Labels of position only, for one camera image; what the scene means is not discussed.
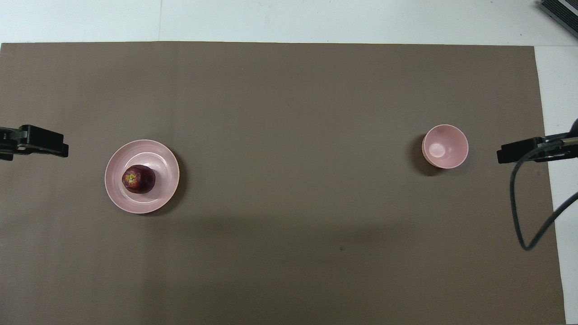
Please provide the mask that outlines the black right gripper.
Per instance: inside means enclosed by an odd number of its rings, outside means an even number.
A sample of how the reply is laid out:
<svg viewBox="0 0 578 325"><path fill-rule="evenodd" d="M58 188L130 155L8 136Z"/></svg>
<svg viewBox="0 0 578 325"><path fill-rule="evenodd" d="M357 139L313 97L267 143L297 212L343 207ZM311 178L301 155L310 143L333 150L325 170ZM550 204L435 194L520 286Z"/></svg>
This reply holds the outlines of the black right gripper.
<svg viewBox="0 0 578 325"><path fill-rule="evenodd" d="M497 151L499 164L516 163L531 151L536 153L526 161L547 162L570 160L578 156L578 119L570 128L570 134L533 137L504 144Z"/></svg>

